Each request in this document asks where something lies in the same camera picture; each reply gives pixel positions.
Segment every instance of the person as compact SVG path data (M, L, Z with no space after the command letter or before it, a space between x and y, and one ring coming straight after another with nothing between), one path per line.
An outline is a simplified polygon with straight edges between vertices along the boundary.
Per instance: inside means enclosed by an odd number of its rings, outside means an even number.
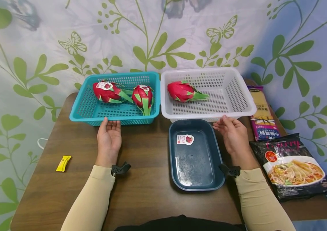
M293 231L288 215L269 188L248 144L246 127L237 119L223 116L214 122L232 164L241 168L236 185L244 223L251 231ZM71 207L61 231L100 231L108 210L110 192L115 182L111 166L117 162L122 144L120 121L105 117L97 134L98 155L85 186ZM116 230L240 230L237 226L183 215L150 221L141 226L125 226Z

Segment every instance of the white basket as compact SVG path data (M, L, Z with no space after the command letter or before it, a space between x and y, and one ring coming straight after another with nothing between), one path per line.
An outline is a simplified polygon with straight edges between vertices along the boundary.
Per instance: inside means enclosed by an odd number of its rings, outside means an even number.
M167 85L187 81L210 96L208 101L178 102L173 100ZM239 72L231 67L165 71L161 75L161 112L175 122L181 119L217 121L224 114L239 118L256 113L256 105Z

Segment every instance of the wrist strap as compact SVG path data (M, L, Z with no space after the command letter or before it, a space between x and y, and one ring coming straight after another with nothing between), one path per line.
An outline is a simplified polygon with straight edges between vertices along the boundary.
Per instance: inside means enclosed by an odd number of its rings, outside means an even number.
M228 167L224 163L219 165L221 172L224 173L225 176L230 175L233 177L238 177L240 175L240 167L239 166L232 166Z
M124 164L120 167L117 165L112 165L111 167L111 175L115 176L116 174L124 174L127 173L127 171L130 169L131 165L129 165L126 161Z

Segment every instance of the hand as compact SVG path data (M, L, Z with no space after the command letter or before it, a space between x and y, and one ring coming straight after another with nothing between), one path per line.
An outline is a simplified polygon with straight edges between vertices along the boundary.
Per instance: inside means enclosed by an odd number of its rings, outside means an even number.
M107 117L101 123L98 134L98 156L96 165L111 168L117 162L121 147L121 122L108 121Z
M239 166L243 170L258 168L249 147L247 128L239 120L224 115L214 122L213 128L224 137L225 148L231 155L234 166Z

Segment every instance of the beige sleeve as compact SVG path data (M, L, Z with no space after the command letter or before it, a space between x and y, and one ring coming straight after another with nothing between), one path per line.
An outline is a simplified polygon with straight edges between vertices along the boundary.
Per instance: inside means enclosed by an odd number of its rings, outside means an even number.
M260 168L241 170L236 178L242 215L250 231L295 231Z
M111 168L94 165L87 182L67 214L61 231L101 231L114 183Z

